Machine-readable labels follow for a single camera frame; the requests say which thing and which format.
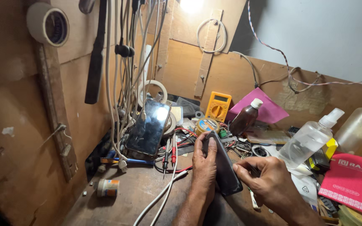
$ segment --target hand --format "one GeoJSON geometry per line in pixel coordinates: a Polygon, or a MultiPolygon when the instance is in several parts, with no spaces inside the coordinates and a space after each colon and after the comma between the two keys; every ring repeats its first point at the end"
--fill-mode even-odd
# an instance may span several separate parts
{"type": "Polygon", "coordinates": [[[249,157],[234,164],[233,169],[255,194],[259,206],[265,204],[290,225],[324,225],[297,191],[283,160],[249,157]],[[249,173],[249,164],[262,171],[260,177],[249,173]]]}
{"type": "Polygon", "coordinates": [[[214,198],[216,179],[217,145],[213,138],[209,139],[208,156],[202,152],[203,143],[209,132],[202,133],[195,141],[194,156],[192,157],[193,174],[191,191],[206,196],[206,202],[211,203],[214,198]]]}

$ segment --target white bottle cap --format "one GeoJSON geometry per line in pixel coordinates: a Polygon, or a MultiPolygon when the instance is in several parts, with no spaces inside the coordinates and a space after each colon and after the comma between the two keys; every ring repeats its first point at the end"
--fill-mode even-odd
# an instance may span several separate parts
{"type": "Polygon", "coordinates": [[[261,107],[261,105],[263,104],[263,102],[261,100],[259,100],[258,98],[255,98],[252,102],[251,102],[251,106],[253,106],[256,109],[259,109],[261,107]]]}
{"type": "Polygon", "coordinates": [[[344,111],[340,110],[339,108],[335,108],[329,113],[329,115],[323,116],[319,120],[319,123],[324,125],[325,127],[332,128],[343,114],[344,111]]]}

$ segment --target wooden workbench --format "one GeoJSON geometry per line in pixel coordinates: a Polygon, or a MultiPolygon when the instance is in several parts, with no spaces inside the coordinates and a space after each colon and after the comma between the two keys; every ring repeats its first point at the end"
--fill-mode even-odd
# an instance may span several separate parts
{"type": "MultiPolygon", "coordinates": [[[[178,157],[178,169],[192,164],[192,153],[187,157],[178,157]]],[[[232,162],[239,158],[229,152],[232,162]]],[[[192,171],[173,184],[167,203],[158,218],[156,225],[171,225],[178,208],[188,194],[192,180],[192,171]]],[[[163,174],[145,164],[128,164],[128,171],[122,173],[116,166],[108,167],[103,173],[97,173],[92,179],[94,186],[87,186],[87,196],[80,196],[67,215],[63,226],[99,226],[99,225],[133,225],[142,210],[162,191],[170,181],[171,174],[163,174]],[[117,198],[98,198],[96,196],[97,183],[101,178],[120,180],[117,198]]],[[[140,226],[150,225],[156,215],[162,200],[160,200],[142,219],[140,226]]],[[[263,206],[260,211],[252,207],[251,195],[244,185],[240,193],[222,197],[216,192],[214,201],[210,205],[204,225],[286,225],[276,213],[270,213],[263,206]]]]}

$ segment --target digital multimeter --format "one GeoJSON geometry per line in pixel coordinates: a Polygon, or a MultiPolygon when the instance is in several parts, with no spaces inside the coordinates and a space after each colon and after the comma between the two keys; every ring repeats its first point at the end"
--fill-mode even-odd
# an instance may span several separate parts
{"type": "Polygon", "coordinates": [[[230,95],[212,91],[205,117],[224,122],[230,102],[230,95]]]}

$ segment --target black phone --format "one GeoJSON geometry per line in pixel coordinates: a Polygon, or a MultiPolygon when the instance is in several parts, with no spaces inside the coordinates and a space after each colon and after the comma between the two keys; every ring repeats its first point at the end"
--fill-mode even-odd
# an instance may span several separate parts
{"type": "Polygon", "coordinates": [[[146,119],[142,119],[142,114],[138,116],[125,147],[148,156],[155,156],[170,115],[170,106],[147,99],[145,112],[146,119]]]}
{"type": "Polygon", "coordinates": [[[219,185],[220,192],[224,196],[232,195],[243,190],[243,185],[233,170],[233,164],[224,149],[217,133],[212,130],[204,142],[203,150],[208,154],[209,138],[213,137],[217,144],[216,155],[216,182],[219,185]]]}

